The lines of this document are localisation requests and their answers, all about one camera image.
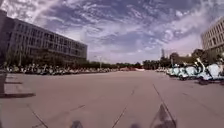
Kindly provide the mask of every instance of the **white scooter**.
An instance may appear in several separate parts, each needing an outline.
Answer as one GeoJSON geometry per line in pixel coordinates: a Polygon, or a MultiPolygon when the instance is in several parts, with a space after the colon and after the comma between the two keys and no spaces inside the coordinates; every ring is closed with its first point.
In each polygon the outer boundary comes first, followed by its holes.
{"type": "Polygon", "coordinates": [[[200,85],[207,85],[216,81],[223,83],[224,77],[221,75],[223,72],[222,66],[214,63],[205,67],[200,58],[197,58],[197,61],[202,65],[202,72],[197,76],[200,85]]]}
{"type": "Polygon", "coordinates": [[[182,81],[195,79],[198,74],[196,66],[193,65],[187,66],[187,65],[188,65],[187,63],[184,63],[185,68],[181,70],[179,74],[179,79],[182,81]]]}

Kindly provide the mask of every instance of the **pole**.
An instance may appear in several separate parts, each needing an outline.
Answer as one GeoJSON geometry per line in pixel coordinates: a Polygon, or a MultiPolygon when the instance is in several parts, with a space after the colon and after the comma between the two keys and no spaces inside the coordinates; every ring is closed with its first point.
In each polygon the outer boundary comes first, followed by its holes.
{"type": "Polygon", "coordinates": [[[100,61],[100,69],[102,68],[102,62],[100,61]]]}
{"type": "Polygon", "coordinates": [[[173,59],[171,58],[171,65],[172,65],[172,68],[173,68],[173,59]]]}
{"type": "Polygon", "coordinates": [[[22,52],[22,45],[20,46],[20,52],[19,52],[19,67],[22,64],[22,54],[21,54],[21,52],[22,52]]]}
{"type": "Polygon", "coordinates": [[[5,80],[6,80],[6,71],[4,69],[5,54],[3,50],[0,49],[0,95],[5,94],[5,80]]]}

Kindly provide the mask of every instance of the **cloud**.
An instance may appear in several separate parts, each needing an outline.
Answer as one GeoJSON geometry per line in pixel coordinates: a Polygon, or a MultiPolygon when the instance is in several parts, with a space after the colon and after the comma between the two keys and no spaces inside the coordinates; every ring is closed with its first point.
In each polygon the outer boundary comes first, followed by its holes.
{"type": "Polygon", "coordinates": [[[88,44],[90,60],[100,55],[116,63],[158,59],[162,47],[181,55],[201,48],[200,33],[223,14],[223,0],[185,2],[188,6],[177,9],[181,2],[175,0],[6,0],[2,8],[13,18],[88,44]]]}
{"type": "Polygon", "coordinates": [[[202,48],[200,36],[197,34],[190,34],[184,38],[172,40],[168,44],[164,44],[163,48],[166,51],[178,52],[180,55],[187,55],[192,53],[195,48],[202,48]]]}

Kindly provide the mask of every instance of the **tree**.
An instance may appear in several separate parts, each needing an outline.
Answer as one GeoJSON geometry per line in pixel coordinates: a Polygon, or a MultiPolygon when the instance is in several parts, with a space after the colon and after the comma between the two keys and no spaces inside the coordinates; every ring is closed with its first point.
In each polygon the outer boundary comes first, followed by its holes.
{"type": "Polygon", "coordinates": [[[135,68],[142,68],[141,64],[139,62],[137,62],[136,64],[134,64],[135,68]]]}
{"type": "Polygon", "coordinates": [[[171,55],[170,55],[170,59],[173,60],[173,63],[174,64],[179,64],[180,63],[180,56],[177,52],[173,52],[171,55]]]}
{"type": "Polygon", "coordinates": [[[195,49],[194,52],[192,53],[192,57],[194,57],[194,58],[202,57],[203,54],[205,54],[204,50],[195,49]]]}

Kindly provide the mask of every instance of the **paved ground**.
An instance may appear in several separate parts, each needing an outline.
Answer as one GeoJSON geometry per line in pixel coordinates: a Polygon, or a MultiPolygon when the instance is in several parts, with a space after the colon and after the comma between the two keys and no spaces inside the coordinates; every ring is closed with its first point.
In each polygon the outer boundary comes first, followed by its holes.
{"type": "Polygon", "coordinates": [[[3,128],[221,128],[224,87],[148,72],[77,76],[9,75],[3,128]]]}

